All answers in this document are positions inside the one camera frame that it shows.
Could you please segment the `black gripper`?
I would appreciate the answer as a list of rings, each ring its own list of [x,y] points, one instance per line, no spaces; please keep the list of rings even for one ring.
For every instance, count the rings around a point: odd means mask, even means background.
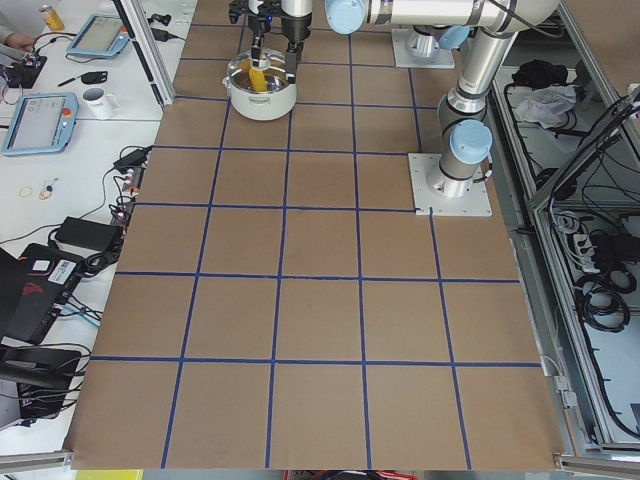
[[[288,84],[297,81],[297,68],[304,49],[304,40],[310,36],[312,23],[312,0],[282,0],[281,30],[289,43],[285,52],[285,77]],[[250,17],[253,32],[251,45],[251,65],[260,66],[265,35],[265,19],[261,16]]]

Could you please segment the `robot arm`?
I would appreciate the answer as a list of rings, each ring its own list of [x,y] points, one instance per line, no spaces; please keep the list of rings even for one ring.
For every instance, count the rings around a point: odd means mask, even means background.
[[[271,22],[278,18],[282,34],[288,40],[287,51],[299,55],[310,36],[312,23],[311,1],[232,1],[229,19],[235,24],[241,16],[247,17],[253,32],[251,56],[263,53],[264,36],[271,30]],[[327,1],[326,18],[332,29],[340,34],[356,31],[364,23],[365,5],[361,1]],[[465,26],[413,25],[406,48],[417,57],[428,58],[439,49],[457,49],[466,40],[471,28]]]
[[[343,35],[359,30],[362,25],[407,23],[431,31],[442,27],[439,45],[451,39],[460,41],[459,31],[476,27],[475,40],[457,84],[441,100],[438,116],[443,129],[445,151],[439,163],[426,175],[431,190],[448,198],[466,195],[476,182],[474,175],[489,155],[492,134],[482,122],[485,98],[490,83],[500,66],[510,36],[504,38],[489,28],[485,21],[490,13],[486,1],[326,1],[325,15],[335,32]],[[229,6],[229,18],[247,16],[253,32],[250,50],[251,66],[260,69],[265,62],[264,35],[278,18],[281,32],[288,41],[284,53],[286,81],[297,81],[297,67],[310,36],[313,6],[310,1],[238,1]]]

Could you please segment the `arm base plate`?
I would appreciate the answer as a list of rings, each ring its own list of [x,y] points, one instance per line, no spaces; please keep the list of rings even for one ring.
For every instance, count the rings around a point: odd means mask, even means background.
[[[466,180],[453,180],[440,169],[440,154],[408,155],[417,215],[490,217],[491,204],[481,168]]]
[[[393,29],[391,38],[395,66],[402,68],[454,69],[450,50],[441,49],[432,35],[414,29]]]

